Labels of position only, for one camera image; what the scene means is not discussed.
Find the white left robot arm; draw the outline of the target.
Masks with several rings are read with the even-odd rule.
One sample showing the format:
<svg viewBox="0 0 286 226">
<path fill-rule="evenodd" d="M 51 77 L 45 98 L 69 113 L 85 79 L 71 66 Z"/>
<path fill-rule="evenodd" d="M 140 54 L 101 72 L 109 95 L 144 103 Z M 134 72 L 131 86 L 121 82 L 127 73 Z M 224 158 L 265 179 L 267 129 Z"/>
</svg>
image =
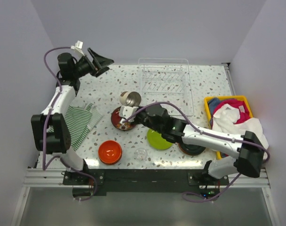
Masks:
<svg viewBox="0 0 286 226">
<path fill-rule="evenodd" d="M 56 80 L 56 90 L 48 106 L 40 113 L 31 117 L 34 143 L 38 151 L 42 152 L 42 168 L 49 166 L 46 155 L 51 154 L 59 158 L 65 167 L 74 172 L 73 179 L 80 185 L 90 179 L 87 164 L 72 148 L 72 139 L 64 119 L 69 105 L 75 99 L 80 88 L 80 78 L 90 74 L 99 77 L 109 70 L 114 60 L 103 57 L 91 48 L 84 54 L 81 48 L 71 46 L 70 49 L 79 54 L 76 59 L 69 52 L 57 56 L 59 71 L 52 73 Z"/>
</svg>

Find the clear glass cup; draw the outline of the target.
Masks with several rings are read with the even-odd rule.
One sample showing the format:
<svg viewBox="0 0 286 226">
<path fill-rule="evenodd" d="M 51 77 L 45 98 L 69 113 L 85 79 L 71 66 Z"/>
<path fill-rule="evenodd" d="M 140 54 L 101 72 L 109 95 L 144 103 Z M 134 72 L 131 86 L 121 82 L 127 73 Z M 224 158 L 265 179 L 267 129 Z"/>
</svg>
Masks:
<svg viewBox="0 0 286 226">
<path fill-rule="evenodd" d="M 134 152 L 135 159 L 143 161 L 147 158 L 147 151 L 144 148 L 138 148 Z"/>
</svg>

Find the clear wire dish rack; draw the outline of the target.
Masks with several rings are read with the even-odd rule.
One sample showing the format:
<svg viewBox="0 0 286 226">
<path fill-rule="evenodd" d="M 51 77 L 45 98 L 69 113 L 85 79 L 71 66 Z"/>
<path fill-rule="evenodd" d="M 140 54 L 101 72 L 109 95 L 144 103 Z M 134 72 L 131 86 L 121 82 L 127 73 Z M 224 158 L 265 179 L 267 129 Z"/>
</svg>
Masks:
<svg viewBox="0 0 286 226">
<path fill-rule="evenodd" d="M 141 105 L 170 102 L 187 117 L 194 115 L 187 59 L 140 58 L 138 67 Z"/>
</svg>

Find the beige steel cup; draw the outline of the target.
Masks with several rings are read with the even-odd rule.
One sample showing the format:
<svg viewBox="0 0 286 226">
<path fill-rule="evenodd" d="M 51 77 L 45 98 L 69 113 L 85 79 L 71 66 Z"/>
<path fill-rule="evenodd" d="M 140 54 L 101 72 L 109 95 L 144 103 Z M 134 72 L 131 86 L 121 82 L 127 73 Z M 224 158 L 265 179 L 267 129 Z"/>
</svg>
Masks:
<svg viewBox="0 0 286 226">
<path fill-rule="evenodd" d="M 137 107 L 141 103 L 141 95 L 135 91 L 124 91 L 120 94 L 119 101 L 123 106 Z"/>
</svg>

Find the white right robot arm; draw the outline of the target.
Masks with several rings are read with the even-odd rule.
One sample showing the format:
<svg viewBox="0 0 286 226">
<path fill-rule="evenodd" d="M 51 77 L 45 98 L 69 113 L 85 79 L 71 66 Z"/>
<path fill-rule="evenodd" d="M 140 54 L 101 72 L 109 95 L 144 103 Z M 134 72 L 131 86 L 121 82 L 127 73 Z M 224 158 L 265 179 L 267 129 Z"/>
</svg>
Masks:
<svg viewBox="0 0 286 226">
<path fill-rule="evenodd" d="M 169 115 L 162 102 L 139 107 L 127 120 L 160 133 L 170 143 L 197 145 L 227 154 L 227 157 L 205 165 L 202 180 L 207 185 L 234 173 L 250 178 L 260 176 L 266 149 L 251 131 L 241 135 L 202 128 L 186 116 L 178 119 Z"/>
</svg>

